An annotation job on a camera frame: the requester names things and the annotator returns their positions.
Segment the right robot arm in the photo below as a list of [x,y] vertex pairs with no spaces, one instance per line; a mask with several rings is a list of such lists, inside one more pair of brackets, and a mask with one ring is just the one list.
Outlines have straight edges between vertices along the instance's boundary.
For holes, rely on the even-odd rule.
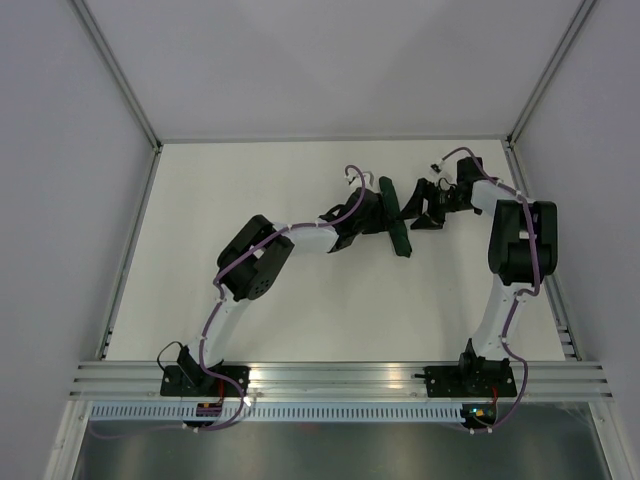
[[557,206],[534,201],[491,177],[474,154],[458,160],[454,179],[438,162],[416,184],[401,217],[413,230],[440,230],[451,213],[472,211],[491,217],[488,267],[493,275],[480,325],[454,366],[427,366],[420,377],[430,398],[514,398],[511,364],[520,362],[509,346],[528,299],[540,293],[558,263]]

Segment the dark green cloth napkin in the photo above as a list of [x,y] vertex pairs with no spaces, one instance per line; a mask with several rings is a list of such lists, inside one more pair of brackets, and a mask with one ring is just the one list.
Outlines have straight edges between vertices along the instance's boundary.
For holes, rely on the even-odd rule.
[[390,236],[396,256],[410,258],[412,246],[406,224],[400,218],[399,201],[393,181],[386,176],[379,178],[379,189],[384,206],[386,230]]

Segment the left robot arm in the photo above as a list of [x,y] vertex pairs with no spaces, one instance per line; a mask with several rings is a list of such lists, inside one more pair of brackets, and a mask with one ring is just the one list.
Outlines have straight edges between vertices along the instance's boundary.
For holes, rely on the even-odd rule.
[[397,215],[387,195],[358,187],[346,203],[312,222],[285,225],[252,217],[220,253],[213,280],[219,293],[215,306],[199,336],[180,348],[165,381],[198,396],[212,393],[241,317],[273,287],[291,256],[338,252],[360,235],[390,231]]

